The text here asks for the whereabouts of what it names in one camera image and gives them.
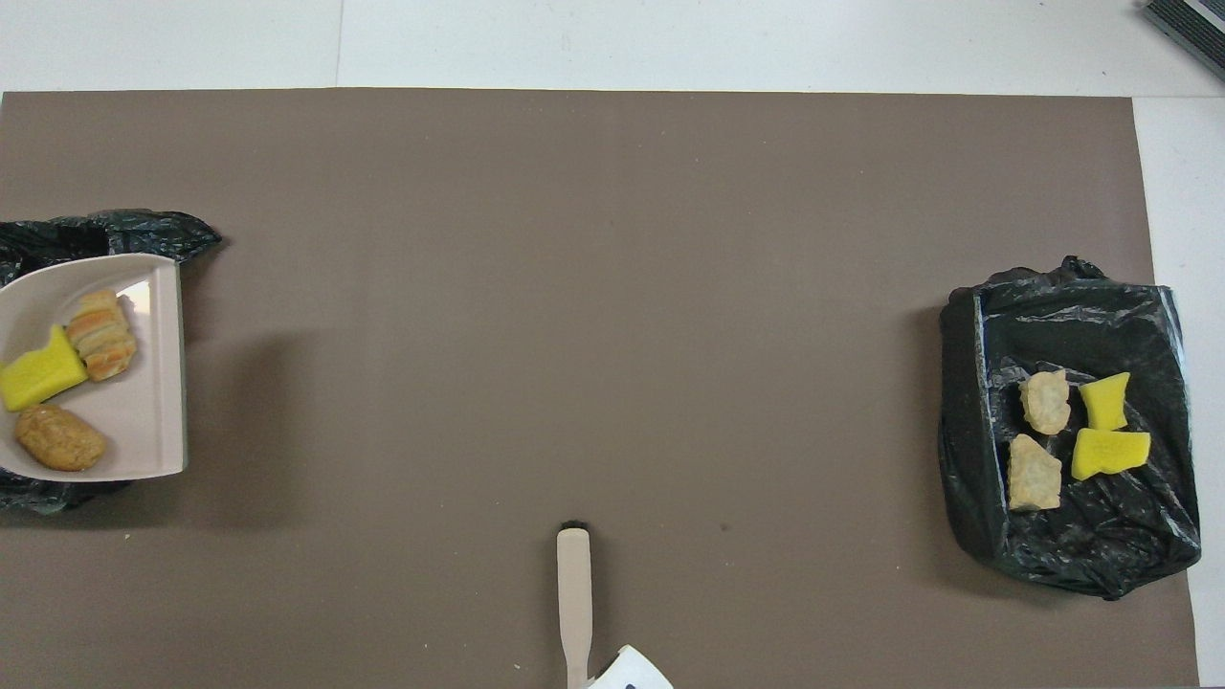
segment sponge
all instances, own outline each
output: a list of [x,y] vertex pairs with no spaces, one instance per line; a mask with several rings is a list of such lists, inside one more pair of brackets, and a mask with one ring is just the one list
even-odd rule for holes
[[1117,430],[1127,425],[1123,398],[1131,378],[1132,374],[1123,371],[1080,386],[1080,398],[1089,412],[1089,428]]
[[64,327],[51,326],[47,347],[26,352],[0,368],[0,396],[10,412],[20,412],[48,400],[89,376]]
[[1152,438],[1148,433],[1082,428],[1072,449],[1072,478],[1084,481],[1095,473],[1118,473],[1148,462]]

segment bread roll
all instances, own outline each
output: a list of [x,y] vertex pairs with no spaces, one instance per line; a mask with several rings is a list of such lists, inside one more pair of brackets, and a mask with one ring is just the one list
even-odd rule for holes
[[81,298],[81,308],[69,322],[67,336],[94,383],[127,370],[136,353],[136,338],[127,330],[119,297],[109,289]]
[[85,471],[107,451],[100,433],[55,405],[34,405],[21,412],[13,433],[39,463],[56,471]]

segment food scrap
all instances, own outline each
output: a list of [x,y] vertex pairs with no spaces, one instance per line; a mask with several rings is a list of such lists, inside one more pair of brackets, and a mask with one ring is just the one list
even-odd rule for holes
[[1079,387],[1084,408],[1089,412],[1089,428],[1118,430],[1127,425],[1123,416],[1123,398],[1132,374],[1123,371],[1110,378],[1085,383]]
[[0,368],[0,396],[10,412],[20,412],[87,380],[64,329],[51,326],[47,347],[26,352]]
[[69,322],[67,335],[94,383],[127,370],[136,353],[136,338],[127,329],[119,297],[109,289],[81,298],[81,308]]
[[1060,506],[1062,463],[1036,440],[1018,435],[1008,445],[1008,509],[1050,510]]
[[1041,371],[1020,381],[1020,406],[1025,421],[1042,435],[1055,435],[1063,430],[1072,416],[1068,406],[1067,371]]
[[1084,481],[1096,473],[1118,473],[1148,462],[1148,433],[1082,428],[1072,450],[1072,478]]
[[21,412],[13,434],[39,463],[56,471],[85,471],[107,451],[100,433],[55,405],[36,405]]

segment bread piece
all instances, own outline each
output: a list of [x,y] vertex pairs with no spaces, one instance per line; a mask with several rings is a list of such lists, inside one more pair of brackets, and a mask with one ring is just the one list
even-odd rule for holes
[[94,383],[127,370],[136,353],[136,338],[127,329],[119,297],[109,289],[82,297],[66,332]]
[[107,451],[100,433],[55,405],[34,405],[21,412],[13,433],[31,456],[55,471],[85,471]]
[[1062,463],[1028,435],[1008,445],[1008,509],[1050,510],[1060,506]]
[[1020,406],[1025,409],[1025,421],[1034,430],[1044,435],[1063,430],[1072,416],[1067,371],[1060,369],[1055,373],[1035,373],[1029,380],[1023,380]]

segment white floor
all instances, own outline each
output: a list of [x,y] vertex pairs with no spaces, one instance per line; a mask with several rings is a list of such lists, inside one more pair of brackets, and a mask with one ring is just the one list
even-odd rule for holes
[[0,0],[0,92],[452,86],[1136,98],[1193,375],[1200,682],[1225,685],[1225,82],[1133,0]]

